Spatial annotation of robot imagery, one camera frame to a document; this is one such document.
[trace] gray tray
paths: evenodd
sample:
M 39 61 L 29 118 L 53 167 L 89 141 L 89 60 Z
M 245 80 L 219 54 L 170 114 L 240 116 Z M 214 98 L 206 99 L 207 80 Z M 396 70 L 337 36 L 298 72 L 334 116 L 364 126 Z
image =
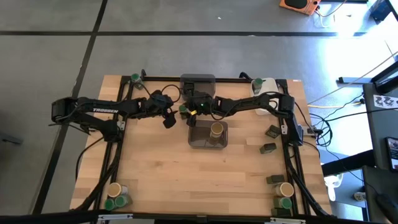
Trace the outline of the gray tray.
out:
M 224 131 L 216 144 L 211 144 L 208 140 L 210 138 L 210 127 L 213 123 L 221 123 Z M 197 120 L 194 128 L 189 128 L 188 143 L 195 149 L 223 149 L 228 144 L 228 124 L 224 121 L 207 121 Z

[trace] small dark block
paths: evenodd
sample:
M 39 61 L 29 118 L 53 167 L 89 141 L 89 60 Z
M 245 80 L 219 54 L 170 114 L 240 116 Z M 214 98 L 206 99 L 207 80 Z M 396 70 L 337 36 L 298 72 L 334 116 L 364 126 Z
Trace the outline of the small dark block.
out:
M 291 217 L 290 209 L 272 208 L 271 214 L 276 217 Z
M 285 177 L 283 175 L 272 175 L 266 177 L 267 184 L 277 184 L 281 182 L 285 182 Z
M 276 144 L 275 143 L 269 143 L 269 144 L 265 144 L 260 148 L 260 153 L 261 154 L 265 154 L 265 153 L 270 153 L 273 150 L 276 149 Z
M 271 138 L 276 138 L 281 134 L 281 130 L 280 128 L 278 128 L 277 126 L 271 125 L 269 126 L 269 128 L 266 131 L 266 136 L 269 136 Z

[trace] paper cup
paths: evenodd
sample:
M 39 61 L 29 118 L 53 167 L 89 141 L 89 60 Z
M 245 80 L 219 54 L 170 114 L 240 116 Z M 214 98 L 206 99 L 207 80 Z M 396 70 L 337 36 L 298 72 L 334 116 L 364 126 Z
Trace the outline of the paper cup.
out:
M 280 197 L 291 197 L 294 194 L 294 188 L 290 183 L 284 182 L 277 184 L 274 187 L 274 192 Z
M 221 123 L 215 122 L 210 127 L 210 137 L 214 139 L 220 138 L 221 134 L 224 131 L 224 127 Z
M 126 186 L 118 184 L 116 182 L 113 182 L 112 184 L 110 184 L 109 188 L 108 188 L 108 195 L 110 197 L 126 195 L 128 192 L 129 192 L 129 189 Z

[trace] black box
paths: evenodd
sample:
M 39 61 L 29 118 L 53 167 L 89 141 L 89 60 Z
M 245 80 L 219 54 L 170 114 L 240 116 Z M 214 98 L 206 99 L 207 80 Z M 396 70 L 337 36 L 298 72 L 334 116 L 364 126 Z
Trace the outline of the black box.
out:
M 276 149 L 276 144 L 275 143 L 269 143 L 269 144 L 265 144 L 260 148 L 260 153 L 261 154 L 265 154 L 265 153 L 270 153 L 273 150 Z
M 281 182 L 285 182 L 285 177 L 283 175 L 271 175 L 266 177 L 267 184 L 278 184 Z
M 281 134 L 281 130 L 280 128 L 278 128 L 277 126 L 271 125 L 269 126 L 269 128 L 266 131 L 266 135 L 271 137 L 271 138 L 276 138 Z

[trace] metal bracket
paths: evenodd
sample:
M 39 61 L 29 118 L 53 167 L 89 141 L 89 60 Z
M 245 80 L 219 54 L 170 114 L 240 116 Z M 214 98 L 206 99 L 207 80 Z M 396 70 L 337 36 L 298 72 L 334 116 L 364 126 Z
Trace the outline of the metal bracket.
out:
M 281 125 L 280 130 L 282 131 L 282 134 L 287 134 L 287 125 Z
M 272 223 L 283 223 L 283 224 L 305 224 L 305 220 L 296 220 L 289 218 L 273 218 L 271 217 Z
M 207 215 L 198 215 L 197 222 L 198 223 L 207 223 Z
M 126 122 L 118 121 L 118 127 L 120 128 L 121 131 L 124 131 L 124 128 L 126 127 Z
M 132 218 L 132 214 L 109 214 L 109 215 L 98 215 L 98 221 L 105 220 L 122 220 Z

